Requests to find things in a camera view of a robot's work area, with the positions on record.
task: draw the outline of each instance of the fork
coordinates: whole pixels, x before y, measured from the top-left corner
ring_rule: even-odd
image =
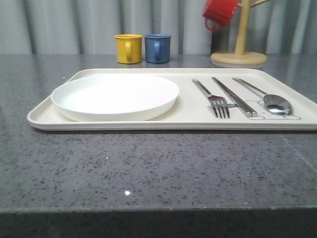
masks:
[[[199,80],[192,79],[192,81],[207,96],[216,118],[229,119],[230,118],[229,108],[225,98],[211,94],[211,92]]]

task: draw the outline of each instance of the white tray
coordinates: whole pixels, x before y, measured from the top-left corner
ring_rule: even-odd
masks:
[[[41,130],[316,130],[317,104],[279,82],[272,76],[255,69],[222,68],[99,68],[76,73],[68,81],[107,73],[140,73],[160,76],[175,82],[180,90],[174,106],[165,114],[148,121],[76,122],[57,111],[50,96],[29,112],[27,119]],[[233,92],[258,112],[257,118],[245,117],[238,108],[230,109],[230,119],[216,119],[204,94],[191,79],[200,80],[213,94],[224,92],[211,80],[217,77]],[[294,108],[293,116],[276,116],[262,107],[262,100],[232,77],[240,77],[271,94],[288,100]]]

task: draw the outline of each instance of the cutlery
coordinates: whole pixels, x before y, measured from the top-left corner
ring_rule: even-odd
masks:
[[[222,88],[222,90],[228,95],[228,97],[238,105],[238,108],[246,117],[250,118],[258,116],[258,113],[253,108],[246,104],[246,102],[244,102],[240,97],[232,92],[227,86],[225,86],[215,77],[212,77],[212,79]]]
[[[263,101],[265,107],[273,114],[280,115],[280,116],[289,116],[293,114],[293,107],[292,105],[281,96],[274,95],[274,94],[268,94],[264,92],[263,90],[257,88],[256,86],[253,86],[252,84],[244,81],[241,78],[232,78],[233,80],[243,84],[244,86],[248,86],[248,89],[255,89],[259,91],[260,93],[264,94]]]
[[[207,96],[216,118],[229,119],[230,115],[229,115],[229,108],[228,108],[227,101],[223,97],[211,94],[211,92],[199,80],[192,79],[192,81]]]

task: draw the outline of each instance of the blue cup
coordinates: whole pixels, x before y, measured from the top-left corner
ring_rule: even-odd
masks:
[[[149,63],[169,62],[170,38],[163,34],[145,35],[145,60]]]

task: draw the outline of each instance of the cup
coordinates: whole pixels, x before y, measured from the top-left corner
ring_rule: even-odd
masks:
[[[142,60],[142,35],[115,35],[117,61],[119,63],[139,63]]]
[[[145,60],[149,63],[169,62],[170,35],[150,34],[144,36]]]
[[[203,10],[205,26],[211,31],[217,31],[221,26],[226,26],[231,21],[235,10],[237,9],[238,0],[208,0]],[[208,26],[208,19],[216,22],[216,28]]]

